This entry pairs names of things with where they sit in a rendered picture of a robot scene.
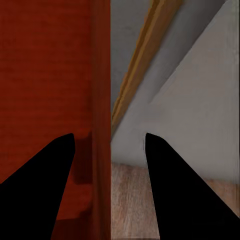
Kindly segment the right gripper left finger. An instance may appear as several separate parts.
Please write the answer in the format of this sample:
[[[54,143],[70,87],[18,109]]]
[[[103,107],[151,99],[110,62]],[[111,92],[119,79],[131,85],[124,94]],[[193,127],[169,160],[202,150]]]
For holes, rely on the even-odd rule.
[[[60,136],[0,184],[0,240],[51,240],[75,151]]]

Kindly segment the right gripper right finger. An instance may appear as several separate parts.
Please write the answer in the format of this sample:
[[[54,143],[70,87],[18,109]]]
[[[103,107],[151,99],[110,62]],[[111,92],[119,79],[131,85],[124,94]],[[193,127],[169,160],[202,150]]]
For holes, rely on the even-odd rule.
[[[164,138],[147,133],[145,153],[160,240],[240,240],[240,219]]]

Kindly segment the storage box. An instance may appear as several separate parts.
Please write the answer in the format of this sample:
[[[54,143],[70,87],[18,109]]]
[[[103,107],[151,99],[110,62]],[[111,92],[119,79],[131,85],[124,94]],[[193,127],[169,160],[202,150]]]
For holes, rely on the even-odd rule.
[[[0,0],[0,184],[70,133],[50,240],[111,240],[111,0]]]

